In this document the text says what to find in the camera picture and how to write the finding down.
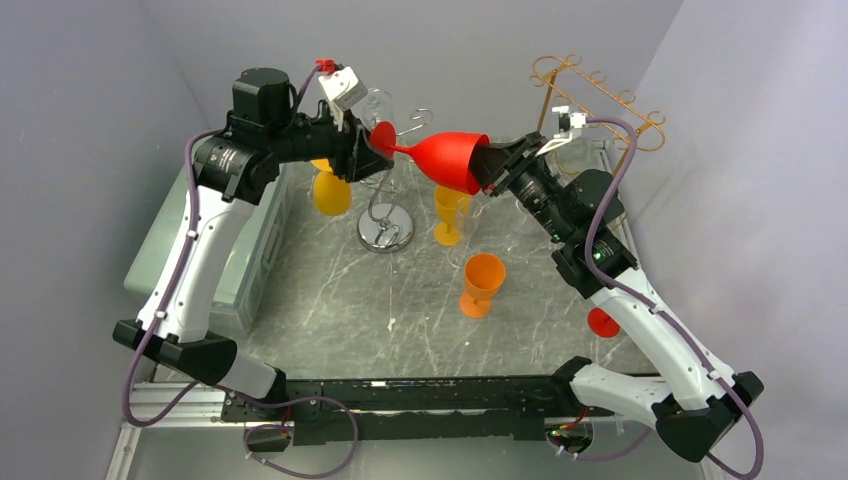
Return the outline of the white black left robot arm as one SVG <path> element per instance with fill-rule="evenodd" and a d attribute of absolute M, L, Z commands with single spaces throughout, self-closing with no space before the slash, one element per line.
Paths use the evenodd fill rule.
<path fill-rule="evenodd" d="M 238 236 L 285 164 L 325 159 L 345 183 L 393 165 L 353 113 L 368 92 L 354 70 L 332 64 L 316 77 L 324 97 L 314 115 L 300 111 L 301 94 L 281 70 L 251 68 L 234 81 L 224 126 L 185 148 L 186 206 L 163 271 L 137 316 L 113 330 L 136 357 L 248 396 L 264 420 L 286 409 L 284 372 L 210 329 L 214 294 Z"/>

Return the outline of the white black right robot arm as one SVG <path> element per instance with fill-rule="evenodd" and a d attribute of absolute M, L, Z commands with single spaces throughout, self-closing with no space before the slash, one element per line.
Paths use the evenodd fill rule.
<path fill-rule="evenodd" d="M 651 428 L 684 460 L 711 458 L 733 426 L 752 420 L 762 381 L 751 371 L 736 372 L 697 340 L 609 230 L 624 211 L 622 174 L 587 170 L 562 183 L 547 166 L 547 145 L 531 133 L 476 146 L 470 174 L 489 196 L 514 195 L 554 242 L 562 279 L 616 322 L 658 373 L 654 380 L 637 378 L 575 357 L 555 372 L 553 406 L 564 415 L 599 407 Z"/>

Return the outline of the red plastic goblet back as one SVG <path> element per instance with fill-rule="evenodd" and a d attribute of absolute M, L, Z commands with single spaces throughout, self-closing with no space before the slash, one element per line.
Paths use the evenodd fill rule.
<path fill-rule="evenodd" d="M 471 172 L 472 154 L 478 146 L 488 145 L 490 139 L 484 133 L 449 131 L 433 134 L 413 146 L 402 146 L 397 143 L 394 126 L 383 121 L 369 134 L 369 143 L 386 156 L 409 156 L 439 186 L 475 195 L 480 185 Z"/>

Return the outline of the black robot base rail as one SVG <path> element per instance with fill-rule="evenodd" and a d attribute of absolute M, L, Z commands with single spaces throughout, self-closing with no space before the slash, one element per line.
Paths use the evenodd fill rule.
<path fill-rule="evenodd" d="M 224 423 L 285 421 L 296 446 L 363 441 L 508 437 L 544 439 L 556 427 L 612 414 L 585 408 L 549 375 L 290 380 L 292 407 L 263 409 L 226 395 Z"/>

